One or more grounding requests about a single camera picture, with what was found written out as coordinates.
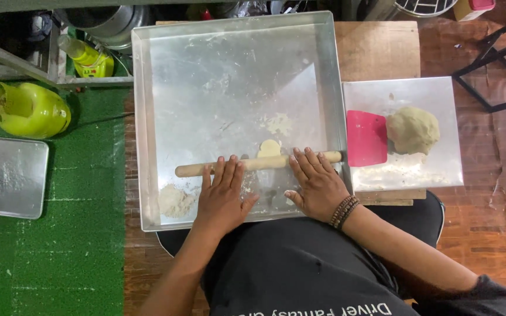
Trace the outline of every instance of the black cable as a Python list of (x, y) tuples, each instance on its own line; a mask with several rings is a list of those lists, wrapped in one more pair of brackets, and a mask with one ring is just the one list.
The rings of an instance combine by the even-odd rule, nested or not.
[(123, 115), (117, 115), (117, 116), (113, 116), (111, 118), (104, 118), (104, 119), (102, 118), (102, 119), (95, 120), (95, 121), (81, 123), (81, 124), (78, 124), (77, 126), (74, 126), (71, 130), (76, 130), (76, 129), (81, 128), (83, 126), (88, 126), (88, 125), (92, 125), (92, 124), (97, 124), (97, 123), (102, 123), (102, 122), (117, 120), (119, 118), (121, 118), (121, 119), (122, 118), (127, 118), (127, 117), (132, 116), (132, 115), (134, 115), (134, 112), (124, 113)]

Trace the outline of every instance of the wooden floor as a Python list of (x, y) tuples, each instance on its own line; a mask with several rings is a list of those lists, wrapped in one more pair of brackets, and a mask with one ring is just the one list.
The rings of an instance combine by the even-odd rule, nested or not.
[[(419, 22), (421, 76), (445, 76), (468, 65), (477, 55), (474, 42), (506, 23), (506, 2), (480, 21), (456, 23), (447, 18)], [(501, 39), (506, 44), (506, 37)], [(506, 70), (492, 63), (466, 77), (490, 101), (506, 99)], [(472, 269), (506, 286), (506, 111), (487, 114), (454, 83), (464, 187), (433, 190), (446, 205), (438, 248)], [(133, 111), (133, 97), (126, 111)], [(124, 313), (134, 315), (171, 258), (155, 234), (139, 227), (134, 118), (126, 119), (126, 246)], [(201, 291), (193, 314), (207, 315)]]

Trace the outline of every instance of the hand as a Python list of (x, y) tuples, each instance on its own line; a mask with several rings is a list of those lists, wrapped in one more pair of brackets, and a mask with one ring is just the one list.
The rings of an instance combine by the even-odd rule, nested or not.
[(227, 233), (241, 225), (257, 200), (258, 195), (240, 201), (243, 163), (237, 162), (233, 154), (224, 167), (224, 158), (219, 157), (210, 183), (211, 165), (202, 171), (202, 191), (199, 196), (199, 211), (192, 229), (205, 232), (221, 240)]
[(305, 152), (294, 148), (289, 157), (302, 194), (287, 190), (285, 196), (307, 216), (329, 223), (339, 204), (349, 196), (347, 187), (323, 154), (316, 155), (310, 147)]

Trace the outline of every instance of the green artificial turf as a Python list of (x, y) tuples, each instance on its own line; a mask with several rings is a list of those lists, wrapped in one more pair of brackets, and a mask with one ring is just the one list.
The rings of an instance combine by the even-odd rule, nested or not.
[[(83, 123), (122, 114), (128, 91), (60, 95)], [(12, 136), (0, 129), (0, 137)], [(45, 141), (42, 217), (0, 217), (0, 315), (122, 315), (123, 120)]]

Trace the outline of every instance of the large metal tray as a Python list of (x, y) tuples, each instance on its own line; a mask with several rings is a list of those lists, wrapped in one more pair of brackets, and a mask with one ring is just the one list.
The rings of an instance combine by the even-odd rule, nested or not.
[(388, 116), (413, 106), (439, 120), (440, 140), (429, 155), (390, 151), (383, 164), (351, 167), (355, 192), (464, 185), (451, 77), (344, 82), (343, 93), (346, 111)]
[[(255, 157), (267, 139), (280, 141), (283, 154), (346, 150), (330, 12), (149, 26), (134, 29), (132, 42), (144, 231), (192, 226), (201, 179), (177, 178), (179, 165)], [(168, 184), (196, 200), (182, 218), (154, 219)], [(247, 221), (300, 216), (283, 195), (296, 187), (287, 168), (246, 173), (243, 193), (261, 196)]]
[(0, 138), (0, 215), (39, 218), (47, 168), (47, 144)]

